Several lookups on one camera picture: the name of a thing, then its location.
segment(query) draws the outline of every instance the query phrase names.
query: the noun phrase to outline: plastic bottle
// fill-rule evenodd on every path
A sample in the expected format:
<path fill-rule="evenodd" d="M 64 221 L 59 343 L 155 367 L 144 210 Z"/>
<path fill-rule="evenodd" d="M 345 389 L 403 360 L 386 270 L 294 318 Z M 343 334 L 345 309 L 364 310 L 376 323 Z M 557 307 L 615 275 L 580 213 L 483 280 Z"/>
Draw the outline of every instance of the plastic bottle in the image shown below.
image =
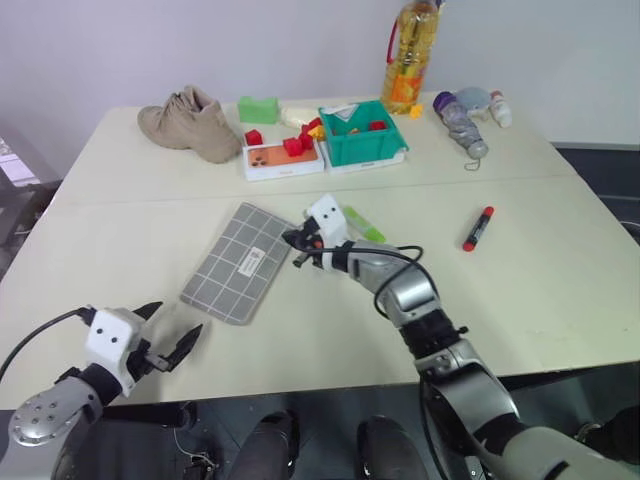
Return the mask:
<path fill-rule="evenodd" d="M 380 101 L 390 113 L 409 113 L 418 101 L 436 40 L 441 0 L 419 0 L 402 9 L 387 50 L 387 73 Z M 396 33 L 398 52 L 391 58 Z"/>
<path fill-rule="evenodd" d="M 433 109 L 449 129 L 449 136 L 467 151 L 474 160 L 480 160 L 489 151 L 478 127 L 467 116 L 467 109 L 451 92 L 441 92 L 433 101 Z"/>
<path fill-rule="evenodd" d="M 494 90 L 491 92 L 491 104 L 489 105 L 489 110 L 491 110 L 491 116 L 493 116 L 493 119 L 502 128 L 511 126 L 511 109 L 500 90 Z"/>

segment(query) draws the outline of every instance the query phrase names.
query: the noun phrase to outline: green basket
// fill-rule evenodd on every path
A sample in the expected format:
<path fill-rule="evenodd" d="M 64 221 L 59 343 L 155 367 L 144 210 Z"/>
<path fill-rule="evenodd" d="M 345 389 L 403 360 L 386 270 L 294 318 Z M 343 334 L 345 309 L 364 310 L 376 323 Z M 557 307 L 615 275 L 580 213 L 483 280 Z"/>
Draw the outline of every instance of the green basket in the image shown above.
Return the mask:
<path fill-rule="evenodd" d="M 320 109 L 324 124 L 331 165 L 341 167 L 354 163 L 387 160 L 400 149 L 409 150 L 391 116 L 378 100 L 358 103 L 358 108 L 348 121 L 336 115 L 325 114 Z M 369 124 L 382 120 L 386 130 L 369 130 Z M 360 133 L 349 134 L 354 128 Z"/>

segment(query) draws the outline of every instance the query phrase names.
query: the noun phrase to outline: purple cap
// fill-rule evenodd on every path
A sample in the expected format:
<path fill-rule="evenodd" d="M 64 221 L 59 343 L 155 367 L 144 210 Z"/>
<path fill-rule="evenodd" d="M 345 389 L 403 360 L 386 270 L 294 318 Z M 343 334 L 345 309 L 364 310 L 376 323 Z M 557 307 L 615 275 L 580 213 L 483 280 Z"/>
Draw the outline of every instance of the purple cap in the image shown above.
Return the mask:
<path fill-rule="evenodd" d="M 442 109 L 449 105 L 451 102 L 456 101 L 456 96 L 451 92 L 440 92 L 433 101 L 433 109 L 438 115 L 442 112 Z"/>

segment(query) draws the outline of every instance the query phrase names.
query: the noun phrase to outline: table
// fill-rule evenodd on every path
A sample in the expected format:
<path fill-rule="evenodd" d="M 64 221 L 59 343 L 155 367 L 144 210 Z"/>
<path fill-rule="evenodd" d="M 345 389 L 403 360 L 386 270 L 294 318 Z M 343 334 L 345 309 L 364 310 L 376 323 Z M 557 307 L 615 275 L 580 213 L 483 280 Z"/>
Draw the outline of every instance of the table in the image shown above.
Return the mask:
<path fill-rule="evenodd" d="M 429 117 L 414 121 L 425 127 L 423 139 L 408 119 L 398 121 L 412 147 L 403 165 L 248 184 L 237 164 L 212 166 L 146 144 L 131 131 L 135 114 L 117 109 L 105 117 L 0 284 L 0 355 L 76 306 L 163 300 L 167 308 L 150 332 L 158 345 L 168 350 L 198 323 L 203 336 L 181 367 L 149 376 L 120 403 L 414 382 L 400 335 L 346 276 L 287 262 L 246 327 L 177 300 L 241 201 L 297 221 L 330 191 L 390 243 L 425 248 L 423 264 L 445 310 L 470 328 L 468 338 L 497 375 L 638 359 L 640 249 L 528 127 L 482 124 L 492 154 L 475 174 Z M 516 156 L 519 140 L 527 148 Z M 128 152 L 127 162 L 106 155 L 108 148 Z M 122 171 L 124 164 L 130 168 Z M 118 171 L 117 188 L 102 185 Z M 488 204 L 494 218 L 476 251 L 465 253 L 460 245 Z M 0 408 L 15 408 L 69 366 L 83 366 L 86 333 L 70 321 L 34 340 L 0 385 Z"/>

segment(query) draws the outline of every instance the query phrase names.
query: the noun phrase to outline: yellow block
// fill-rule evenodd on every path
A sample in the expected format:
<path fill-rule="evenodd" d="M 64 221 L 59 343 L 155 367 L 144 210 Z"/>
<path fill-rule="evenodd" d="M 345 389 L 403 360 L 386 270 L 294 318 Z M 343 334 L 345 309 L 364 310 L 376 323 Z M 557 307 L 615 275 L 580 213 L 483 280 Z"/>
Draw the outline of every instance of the yellow block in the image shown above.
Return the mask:
<path fill-rule="evenodd" d="M 327 135 L 325 134 L 323 125 L 318 125 L 317 127 L 313 127 L 307 133 L 311 135 L 313 138 L 315 138 L 316 140 L 318 140 L 319 142 L 322 142 L 327 139 Z"/>
<path fill-rule="evenodd" d="M 423 109 L 424 105 L 414 105 L 413 107 L 411 107 L 411 110 L 409 110 L 409 116 L 413 119 L 420 118 Z"/>

